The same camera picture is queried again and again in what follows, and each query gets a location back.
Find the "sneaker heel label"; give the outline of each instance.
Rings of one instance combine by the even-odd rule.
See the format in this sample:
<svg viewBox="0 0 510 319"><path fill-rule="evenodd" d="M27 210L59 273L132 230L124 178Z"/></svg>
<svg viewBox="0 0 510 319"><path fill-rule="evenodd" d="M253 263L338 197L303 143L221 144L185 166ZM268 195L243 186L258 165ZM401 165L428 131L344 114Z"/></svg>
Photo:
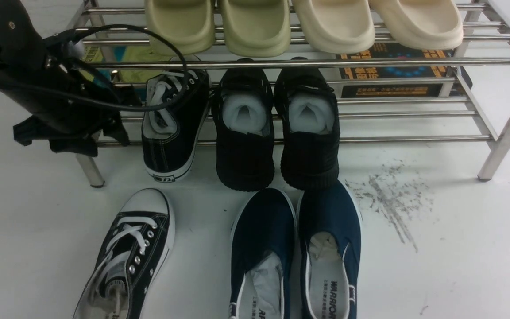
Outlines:
<svg viewBox="0 0 510 319"><path fill-rule="evenodd" d="M336 303L338 303L338 281L324 280L321 319L336 319L338 313Z"/></svg>
<svg viewBox="0 0 510 319"><path fill-rule="evenodd" d="M174 183L176 182L176 178L174 178L174 175L172 176L154 176L155 180L157 182L161 183Z"/></svg>

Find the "black canvas sneaker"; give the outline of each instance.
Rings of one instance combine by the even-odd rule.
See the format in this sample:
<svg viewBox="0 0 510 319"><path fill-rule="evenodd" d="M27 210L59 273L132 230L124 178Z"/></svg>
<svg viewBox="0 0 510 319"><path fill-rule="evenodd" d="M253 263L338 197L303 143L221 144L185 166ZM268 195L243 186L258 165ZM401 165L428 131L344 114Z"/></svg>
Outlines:
<svg viewBox="0 0 510 319"><path fill-rule="evenodd" d="M340 173L340 119L336 95L322 73L313 67L283 69L274 98L285 135L285 181L300 190L335 184Z"/></svg>
<svg viewBox="0 0 510 319"><path fill-rule="evenodd" d="M218 131L216 168L221 182L239 191L269 186L275 175L275 131L273 90L265 72L228 70L210 104Z"/></svg>
<svg viewBox="0 0 510 319"><path fill-rule="evenodd" d="M113 220L73 319L139 319L174 230L162 192L149 188L133 195Z"/></svg>
<svg viewBox="0 0 510 319"><path fill-rule="evenodd" d="M170 70L147 81L147 105L170 101L188 91L180 103L143 118L143 155L150 176L162 183L184 178L192 167L198 135L207 117L210 77L205 70L189 70L190 81L180 83L183 71Z"/></svg>

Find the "stainless steel rod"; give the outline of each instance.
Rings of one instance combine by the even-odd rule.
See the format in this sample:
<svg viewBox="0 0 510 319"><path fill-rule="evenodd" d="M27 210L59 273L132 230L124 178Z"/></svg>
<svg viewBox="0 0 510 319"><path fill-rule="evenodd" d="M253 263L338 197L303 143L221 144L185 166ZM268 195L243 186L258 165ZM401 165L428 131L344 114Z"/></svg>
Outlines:
<svg viewBox="0 0 510 319"><path fill-rule="evenodd" d="M338 105L397 105L468 103L467 97L352 97L338 99Z"/></svg>
<svg viewBox="0 0 510 319"><path fill-rule="evenodd" d="M93 62L98 69L150 70L182 69L179 62ZM233 69L238 67L263 67L265 69L282 69L284 67L413 67L413 66L456 66L456 65L510 65L510 57L462 57L462 58L379 58L369 60L268 60L268 61L190 61L190 69Z"/></svg>
<svg viewBox="0 0 510 319"><path fill-rule="evenodd" d="M476 117L474 111L404 111L404 112L368 112L368 113L340 113L340 119L404 119L404 118L427 118L427 117ZM142 115L126 115L121 117L124 123L141 123ZM273 114L274 121L281 121L277 114ZM214 121L208 115L207 121Z"/></svg>
<svg viewBox="0 0 510 319"><path fill-rule="evenodd" d="M465 35L466 42L472 41L510 41L510 34L498 35ZM375 36L376 42L394 42L395 39L390 34L378 34ZM95 45L98 47L114 47L114 46L148 46L148 39L85 39L85 45ZM308 44L304 37L291 38L291 44ZM225 45L224 39L215 39L214 45Z"/></svg>
<svg viewBox="0 0 510 319"><path fill-rule="evenodd" d="M465 30L470 30L470 29L484 29L484 28L489 28L489 29L498 29L498 28L502 28L506 26L504 23L502 22L465 22L464 23L464 29ZM374 27L376 29L386 29L386 26L384 23L381 23L381 22L377 22L374 24ZM79 31L79 32L83 32L83 31L88 31L89 28L87 27L84 27L84 28L77 28L76 31ZM224 27L222 25L218 25L218 26L215 26L215 30L216 30L216 33L223 33L224 31ZM133 33L138 33L137 31L134 31L134 30L128 30L127 28L111 28L109 30L106 30L104 32L107 32L107 33L121 33L121 34L133 34ZM302 32L302 27L300 26L300 24L292 24L291 25L291 32Z"/></svg>
<svg viewBox="0 0 510 319"><path fill-rule="evenodd" d="M448 142L486 142L492 139L489 135L443 135L443 136L389 136L389 137L342 137L342 144L356 143L448 143ZM284 144L284 140L275 139L275 145ZM142 145L141 141L131 141L129 146L136 147ZM215 146L216 140L198 140L200 146ZM120 148L121 144L115 141L99 141L97 146L100 148Z"/></svg>
<svg viewBox="0 0 510 319"><path fill-rule="evenodd" d="M480 11L488 8L487 4L458 4L459 10L466 11ZM290 7L290 12L294 13L294 8ZM87 8L83 14L103 14L103 15L113 15L113 14L144 14L144 8ZM215 14L219 14L219 8L215 8Z"/></svg>
<svg viewBox="0 0 510 319"><path fill-rule="evenodd" d="M455 78L393 78L393 79L343 79L335 81L327 81L329 85L415 85L415 84L444 84L444 83L455 83ZM115 83L116 87L146 87L145 83ZM219 82L212 82L212 87L219 85Z"/></svg>

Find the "black rubber sole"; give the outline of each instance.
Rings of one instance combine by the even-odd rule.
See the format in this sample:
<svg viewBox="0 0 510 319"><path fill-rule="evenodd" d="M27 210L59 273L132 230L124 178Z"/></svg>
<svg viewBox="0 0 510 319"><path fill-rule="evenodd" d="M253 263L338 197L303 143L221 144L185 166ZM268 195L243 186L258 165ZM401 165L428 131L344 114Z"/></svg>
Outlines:
<svg viewBox="0 0 510 319"><path fill-rule="evenodd" d="M290 186L302 190L323 190L334 186L338 181L340 175L340 166L336 165L332 169L315 175L304 174L303 172L296 171L296 163L289 163L283 155L281 159L281 172L285 182Z"/></svg>
<svg viewBox="0 0 510 319"><path fill-rule="evenodd" d="M216 166L218 178L225 186L240 192L255 192L267 188L275 178L275 165L271 165L259 175L241 175L225 167Z"/></svg>

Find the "light green slide sandal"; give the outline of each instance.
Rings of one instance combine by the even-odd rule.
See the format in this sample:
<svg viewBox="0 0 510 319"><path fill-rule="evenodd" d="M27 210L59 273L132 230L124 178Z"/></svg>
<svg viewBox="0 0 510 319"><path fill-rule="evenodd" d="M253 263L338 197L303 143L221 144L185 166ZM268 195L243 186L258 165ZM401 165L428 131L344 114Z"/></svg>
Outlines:
<svg viewBox="0 0 510 319"><path fill-rule="evenodd" d="M274 57L290 45L289 0L218 0L224 38L232 53Z"/></svg>
<svg viewBox="0 0 510 319"><path fill-rule="evenodd" d="M199 53L214 45L214 5L215 0L145 0L147 27L182 54ZM150 40L156 52L174 56L162 42Z"/></svg>

